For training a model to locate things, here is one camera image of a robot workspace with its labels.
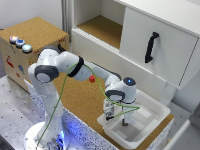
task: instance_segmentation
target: box handle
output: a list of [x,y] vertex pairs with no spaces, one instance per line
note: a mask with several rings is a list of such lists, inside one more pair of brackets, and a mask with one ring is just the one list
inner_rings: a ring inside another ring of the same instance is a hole
[[153,60],[153,57],[151,56],[151,52],[152,52],[152,49],[153,49],[154,39],[156,39],[157,37],[159,37],[159,34],[156,33],[156,32],[153,32],[151,38],[149,39],[147,52],[146,52],[146,56],[145,56],[145,63],[146,64]]

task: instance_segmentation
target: brown box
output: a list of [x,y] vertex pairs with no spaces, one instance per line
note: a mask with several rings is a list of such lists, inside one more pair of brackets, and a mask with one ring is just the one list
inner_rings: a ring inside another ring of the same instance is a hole
[[[25,40],[33,51],[25,54],[22,49],[10,44],[9,38],[12,35]],[[28,67],[37,62],[45,46],[59,44],[69,51],[69,35],[39,17],[0,31],[0,50],[7,75],[28,91],[24,83],[24,79],[29,81]]]

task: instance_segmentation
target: green wire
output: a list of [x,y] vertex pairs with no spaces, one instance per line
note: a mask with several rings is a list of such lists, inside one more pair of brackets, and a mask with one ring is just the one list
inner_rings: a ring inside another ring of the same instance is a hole
[[[51,120],[52,120],[52,118],[53,118],[53,116],[54,116],[54,113],[55,113],[55,111],[56,111],[56,108],[58,107],[58,104],[59,104],[59,102],[60,102],[60,100],[61,100],[61,97],[62,97],[62,94],[63,94],[63,90],[64,90],[64,87],[65,87],[65,82],[66,82],[67,76],[68,76],[69,72],[71,71],[71,69],[72,69],[75,65],[77,65],[77,64],[78,64],[78,63],[72,65],[72,66],[69,68],[69,71],[67,72],[67,74],[66,74],[66,76],[65,76],[65,79],[64,79],[64,82],[63,82],[63,85],[62,85],[62,89],[61,89],[61,93],[60,93],[58,102],[57,102],[57,104],[56,104],[56,106],[55,106],[55,108],[54,108],[54,110],[53,110],[53,113],[52,113],[51,118],[50,118],[50,120],[49,120],[49,122],[48,122],[48,124],[47,124],[47,127],[45,128],[44,132],[42,133],[42,135],[41,135],[41,137],[40,137],[40,139],[39,139],[39,141],[38,141],[38,143],[37,143],[36,150],[37,150],[38,145],[39,145],[39,143],[40,143],[42,137],[44,136],[44,134],[45,134],[47,128],[49,127],[49,125],[50,125],[50,123],[51,123]],[[99,82],[99,79],[97,78],[97,76],[96,76],[96,74],[94,73],[94,71],[93,71],[89,66],[87,66],[87,65],[85,65],[85,64],[84,64],[84,66],[86,66],[86,67],[92,72],[92,74],[95,76],[95,79],[97,80],[97,82],[98,82],[98,84],[99,84],[99,87],[100,87],[100,89],[101,89],[103,95],[104,95],[109,101],[111,101],[112,103],[114,103],[114,104],[116,104],[116,105],[118,105],[118,106],[129,107],[129,108],[135,108],[135,109],[132,109],[132,110],[129,110],[129,111],[122,112],[122,113],[119,113],[119,114],[117,114],[117,115],[114,115],[114,117],[117,117],[117,116],[120,116],[120,115],[122,115],[122,114],[125,114],[125,113],[128,113],[128,112],[131,112],[131,111],[140,109],[140,107],[136,107],[136,106],[121,105],[121,104],[119,104],[119,103],[117,103],[117,102],[111,100],[109,97],[107,97],[106,94],[105,94],[105,92],[104,92],[104,90],[103,90],[103,88],[101,87],[101,84],[100,84],[100,82]]]

